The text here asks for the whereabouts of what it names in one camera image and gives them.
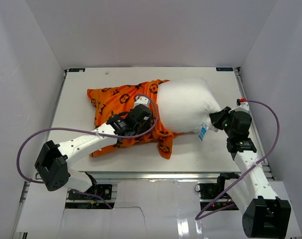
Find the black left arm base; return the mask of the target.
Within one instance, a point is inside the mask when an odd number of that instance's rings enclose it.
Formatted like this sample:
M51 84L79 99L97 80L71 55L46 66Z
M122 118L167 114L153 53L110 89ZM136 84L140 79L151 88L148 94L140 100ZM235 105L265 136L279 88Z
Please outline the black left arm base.
M94 185L92 188L90 188L88 191L84 194L78 194L75 193L73 190L71 190L68 194L69 200L92 200L100 201L100 198L89 196L89 194L92 195L98 195L104 200L110 200L112 195L112 185L111 184L97 184Z

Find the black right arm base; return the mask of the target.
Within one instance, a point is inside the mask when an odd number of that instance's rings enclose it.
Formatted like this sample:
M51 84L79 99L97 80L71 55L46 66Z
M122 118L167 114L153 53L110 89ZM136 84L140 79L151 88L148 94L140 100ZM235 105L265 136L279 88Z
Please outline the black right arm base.
M215 183L198 183L195 185L195 192L199 193L200 199L214 199L225 188L225 181L230 179L238 179L237 173L220 173Z

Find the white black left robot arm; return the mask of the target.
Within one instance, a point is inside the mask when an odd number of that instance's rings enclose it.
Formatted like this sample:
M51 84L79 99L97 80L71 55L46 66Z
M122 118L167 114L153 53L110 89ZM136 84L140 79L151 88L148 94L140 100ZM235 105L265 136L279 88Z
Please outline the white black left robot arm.
M35 169L48 191L67 187L90 199L97 192L95 179L86 172L72 170L71 166L89 153L120 145L125 139L153 135L152 130L158 121L158 111L152 112L147 104L135 104L131 111L111 117L80 137L58 144L51 140L44 143Z

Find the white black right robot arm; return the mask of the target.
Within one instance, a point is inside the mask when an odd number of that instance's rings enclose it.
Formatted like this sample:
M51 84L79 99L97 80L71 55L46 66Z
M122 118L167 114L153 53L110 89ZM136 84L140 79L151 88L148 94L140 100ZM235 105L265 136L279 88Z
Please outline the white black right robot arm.
M242 214L242 226L249 238L283 239L286 237L291 206L273 190L258 164L257 149L249 137L252 118L244 103L225 108L221 128L227 135L227 150L243 179L227 179L216 186L217 195L235 202Z

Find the white pillow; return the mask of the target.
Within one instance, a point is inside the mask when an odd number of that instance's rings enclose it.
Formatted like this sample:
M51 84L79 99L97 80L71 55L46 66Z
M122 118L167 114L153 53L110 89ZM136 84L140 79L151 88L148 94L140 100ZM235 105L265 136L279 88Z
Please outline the white pillow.
M173 133L199 132L203 126L214 132L210 114L221 111L207 80L182 78L158 86L160 121Z

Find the orange black patterned pillowcase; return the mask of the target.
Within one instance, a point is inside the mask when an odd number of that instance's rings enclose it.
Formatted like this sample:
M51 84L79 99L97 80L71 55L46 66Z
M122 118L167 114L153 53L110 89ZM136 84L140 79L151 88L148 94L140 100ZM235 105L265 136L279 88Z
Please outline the orange black patterned pillowcase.
M159 87L168 82L168 80L154 80L149 82L139 83L137 85L123 85L114 88L88 89L87 96L93 107L96 108L94 125L101 126L108 119L122 112L128 112L133 109L133 105L137 94L149 96L156 107ZM158 118L158 122L152 131L141 137L123 139L116 144L107 146L101 150L97 150L90 154L90 157L98 157L104 154L111 153L118 148L130 147L135 144L158 142L157 148L163 158L170 159L173 149L173 139L178 136L168 130Z

